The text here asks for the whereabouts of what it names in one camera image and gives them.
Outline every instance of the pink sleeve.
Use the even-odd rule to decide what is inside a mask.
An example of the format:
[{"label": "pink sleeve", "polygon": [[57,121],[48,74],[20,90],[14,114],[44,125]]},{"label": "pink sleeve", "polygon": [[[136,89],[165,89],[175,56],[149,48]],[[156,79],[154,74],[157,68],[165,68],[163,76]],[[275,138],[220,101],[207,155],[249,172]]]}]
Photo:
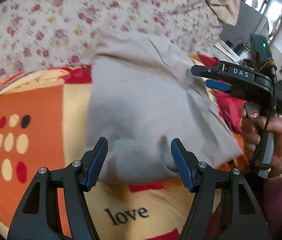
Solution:
[{"label": "pink sleeve", "polygon": [[263,201],[265,218],[273,236],[282,228],[282,178],[265,180]]}]

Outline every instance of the gray fabric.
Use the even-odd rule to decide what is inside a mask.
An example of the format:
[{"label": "gray fabric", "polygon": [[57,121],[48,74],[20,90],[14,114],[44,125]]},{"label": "gray fabric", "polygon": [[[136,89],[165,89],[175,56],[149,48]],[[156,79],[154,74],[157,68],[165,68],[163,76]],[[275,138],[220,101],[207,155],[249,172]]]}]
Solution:
[{"label": "gray fabric", "polygon": [[242,154],[209,100],[201,78],[190,73],[185,52],[165,37],[106,33],[92,59],[86,147],[99,137],[109,152],[99,180],[144,184],[178,176],[173,138],[213,167]]}]

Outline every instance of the person's right hand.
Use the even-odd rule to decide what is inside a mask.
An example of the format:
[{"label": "person's right hand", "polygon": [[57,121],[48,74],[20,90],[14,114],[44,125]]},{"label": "person's right hand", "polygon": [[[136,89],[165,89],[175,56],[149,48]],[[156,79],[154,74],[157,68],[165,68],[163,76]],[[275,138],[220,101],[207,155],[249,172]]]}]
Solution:
[{"label": "person's right hand", "polygon": [[[260,142],[260,135],[256,133],[256,127],[262,129],[265,127],[266,117],[260,116],[255,120],[246,118],[246,110],[241,109],[242,119],[242,136],[244,138],[244,148],[250,152],[255,150],[256,145]],[[269,177],[276,177],[282,174],[282,119],[273,117],[268,123],[267,131],[275,134],[275,147],[271,162],[271,171]]]}]

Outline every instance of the metal screw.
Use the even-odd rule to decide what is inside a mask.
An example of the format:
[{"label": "metal screw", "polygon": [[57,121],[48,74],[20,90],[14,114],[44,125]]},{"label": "metal screw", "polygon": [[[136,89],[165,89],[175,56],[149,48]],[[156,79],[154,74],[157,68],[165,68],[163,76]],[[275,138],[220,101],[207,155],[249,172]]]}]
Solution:
[{"label": "metal screw", "polygon": [[208,165],[207,165],[206,162],[199,162],[199,166],[200,166],[201,168],[206,168]]},{"label": "metal screw", "polygon": [[74,161],[73,163],[72,163],[72,166],[74,166],[74,167],[79,167],[81,165],[81,162],[80,161]]},{"label": "metal screw", "polygon": [[39,169],[39,173],[40,174],[44,174],[46,172],[47,172],[47,168],[46,167],[42,167],[42,168]]},{"label": "metal screw", "polygon": [[235,175],[239,175],[239,174],[241,173],[240,170],[237,169],[237,168],[234,168],[234,169],[232,170],[232,172],[233,172]]}]

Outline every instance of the blue gripper pad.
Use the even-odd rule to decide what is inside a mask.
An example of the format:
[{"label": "blue gripper pad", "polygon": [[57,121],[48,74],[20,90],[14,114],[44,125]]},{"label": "blue gripper pad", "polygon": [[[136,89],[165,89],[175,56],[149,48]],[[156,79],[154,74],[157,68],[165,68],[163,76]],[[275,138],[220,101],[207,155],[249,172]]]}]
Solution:
[{"label": "blue gripper pad", "polygon": [[103,166],[105,157],[108,153],[108,140],[104,138],[100,148],[97,150],[96,155],[88,169],[88,180],[85,184],[89,189],[97,184],[101,168]]},{"label": "blue gripper pad", "polygon": [[173,139],[171,142],[171,153],[174,162],[177,165],[177,169],[180,174],[183,185],[189,190],[189,192],[192,192],[194,190],[194,185],[192,182],[192,171],[186,163],[175,139]]},{"label": "blue gripper pad", "polygon": [[212,88],[212,89],[217,89],[217,90],[221,90],[223,92],[230,92],[231,90],[231,86],[227,83],[224,82],[219,82],[213,79],[207,79],[205,82],[205,85],[208,88]]}]

